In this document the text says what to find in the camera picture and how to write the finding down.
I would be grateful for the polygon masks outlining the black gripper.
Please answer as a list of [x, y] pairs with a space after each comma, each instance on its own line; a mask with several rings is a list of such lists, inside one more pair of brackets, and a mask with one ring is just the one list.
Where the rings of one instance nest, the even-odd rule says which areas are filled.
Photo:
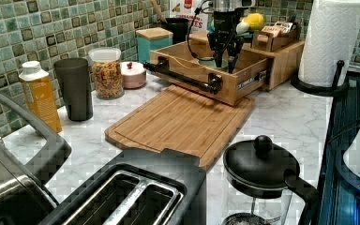
[[237, 61], [236, 55], [240, 53], [243, 45], [243, 40], [236, 32], [236, 26], [239, 24], [242, 14], [243, 10], [238, 8], [230, 11], [215, 10], [213, 12], [214, 30], [207, 35], [217, 68], [222, 67], [222, 55], [225, 51], [228, 52], [228, 72], [230, 74], [233, 73]]

